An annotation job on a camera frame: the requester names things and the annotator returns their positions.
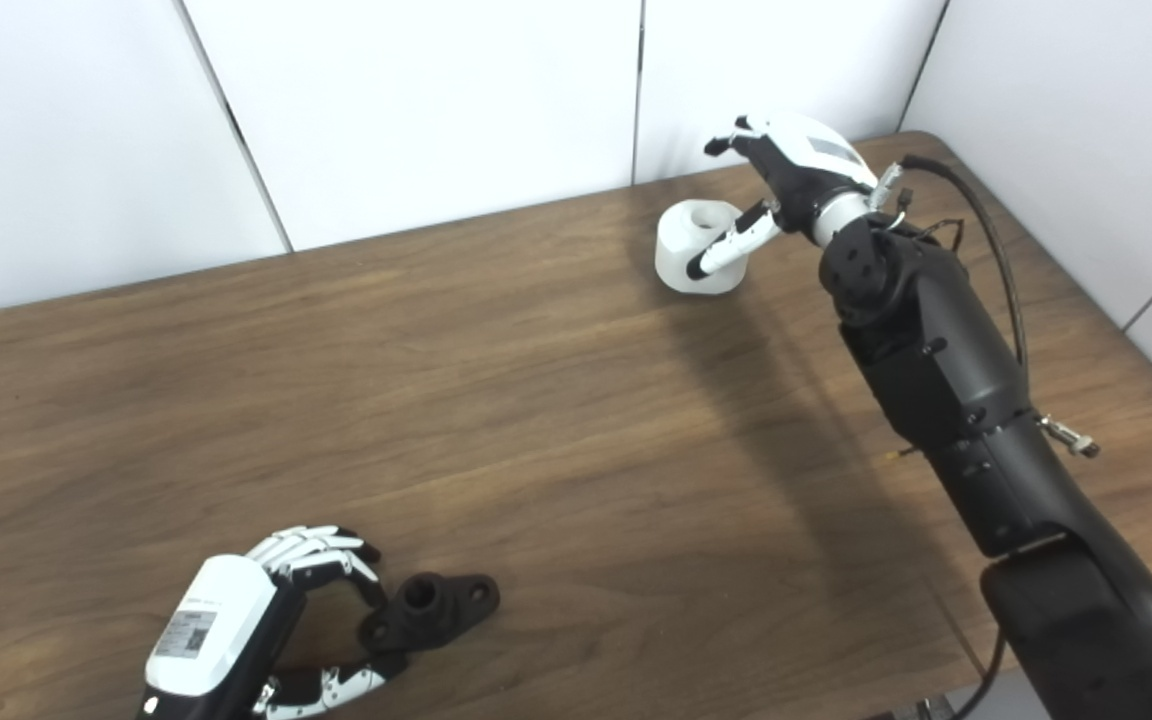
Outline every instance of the label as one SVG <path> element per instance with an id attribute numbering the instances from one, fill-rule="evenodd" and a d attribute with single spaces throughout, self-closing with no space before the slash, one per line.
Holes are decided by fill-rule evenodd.
<path id="1" fill-rule="evenodd" d="M 160 657 L 183 657 L 192 660 L 198 657 L 202 642 L 211 632 L 211 624 L 215 623 L 214 612 L 177 611 L 172 616 L 159 644 L 154 646 L 154 655 Z"/>

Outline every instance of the white robotic hand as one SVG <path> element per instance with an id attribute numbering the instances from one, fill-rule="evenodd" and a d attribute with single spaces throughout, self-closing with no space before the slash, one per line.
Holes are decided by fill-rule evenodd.
<path id="1" fill-rule="evenodd" d="M 895 181 L 879 182 L 844 137 L 796 113 L 736 118 L 732 135 L 705 145 L 708 156 L 728 150 L 749 159 L 772 199 L 758 200 L 695 255 L 660 252 L 658 241 L 657 273 L 675 290 L 705 291 L 676 278 L 705 281 L 781 232 L 801 232 L 817 245 L 827 245 L 847 223 L 873 211 L 870 199 L 881 199 Z"/>
<path id="2" fill-rule="evenodd" d="M 335 525 L 279 530 L 247 555 L 209 558 L 145 666 L 138 719 L 283 720 L 313 717 L 374 691 L 406 655 L 271 675 L 306 592 L 353 583 L 372 609 L 385 592 L 367 562 L 380 551 Z"/>

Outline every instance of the black robotic arm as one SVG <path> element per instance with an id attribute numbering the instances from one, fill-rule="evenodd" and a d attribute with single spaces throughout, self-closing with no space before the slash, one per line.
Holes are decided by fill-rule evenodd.
<path id="1" fill-rule="evenodd" d="M 919 169 L 955 182 L 987 223 L 970 188 L 915 156 L 877 181 L 844 138 L 797 115 L 775 124 L 741 118 L 737 128 L 705 150 L 748 158 L 774 200 L 696 256 L 691 278 L 751 245 L 742 233 L 758 215 L 806 234 L 823 250 L 820 283 L 882 414 L 927 457 L 979 551 L 995 560 L 982 577 L 984 598 L 1053 720 L 1152 719 L 1152 574 L 1044 435 L 1064 429 L 1033 409 L 1020 324 L 1014 355 L 957 256 L 879 211 L 900 172 Z"/>

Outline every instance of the cable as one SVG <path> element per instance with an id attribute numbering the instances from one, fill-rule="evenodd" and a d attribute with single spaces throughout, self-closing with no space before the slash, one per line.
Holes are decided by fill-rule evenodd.
<path id="1" fill-rule="evenodd" d="M 1002 628 L 998 628 L 998 639 L 993 641 L 993 655 L 990 657 L 990 666 L 984 670 L 984 675 L 980 675 L 980 684 L 977 688 L 977 692 L 973 692 L 972 697 L 969 697 L 968 702 L 963 703 L 963 707 L 960 707 L 954 715 L 950 715 L 950 720 L 963 720 L 964 717 L 972 714 L 975 706 L 980 705 L 984 696 L 993 687 L 993 680 L 998 676 L 998 669 L 1002 667 L 1002 651 L 1006 649 L 1007 642 L 1002 637 Z"/>
<path id="2" fill-rule="evenodd" d="M 990 243 L 993 259 L 998 264 L 998 274 L 1002 278 L 1002 291 L 1007 296 L 1007 313 L 1011 317 L 1011 346 L 1014 346 L 1016 351 L 1016 363 L 1020 363 L 1021 369 L 1024 370 L 1025 374 L 1029 374 L 1029 347 L 1025 344 L 1025 324 L 1020 318 L 1020 296 L 1016 295 L 1016 281 L 1011 278 L 1011 264 L 1007 260 L 1007 251 L 1002 247 L 1002 242 L 998 240 L 998 230 L 993 227 L 993 220 L 990 219 L 990 214 L 984 210 L 983 202 L 980 202 L 971 185 L 940 160 L 923 158 L 923 156 L 905 156 L 905 159 L 901 160 L 900 165 L 907 170 L 923 170 L 932 173 L 933 176 L 947 179 L 963 195 L 964 200 L 968 200 L 968 205 L 972 206 L 975 217 L 980 220 L 980 229 L 984 230 L 984 237 Z"/>

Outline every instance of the tabletop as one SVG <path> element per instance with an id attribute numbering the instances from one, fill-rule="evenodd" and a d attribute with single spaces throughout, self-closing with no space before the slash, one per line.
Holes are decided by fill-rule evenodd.
<path id="1" fill-rule="evenodd" d="M 927 135 L 858 143 L 958 165 Z M 969 217 L 910 173 L 916 223 Z M 746 167 L 0 311 L 0 720 L 131 717 L 206 556 L 340 524 L 502 606 L 333 717 L 849 720 L 977 679 L 984 561 L 781 237 L 680 296 L 655 223 Z M 1001 209 L 1033 389 L 1152 568 L 1152 366 Z M 977 223 L 963 250 L 1005 323 Z M 287 664 L 356 659 L 311 598 Z"/>

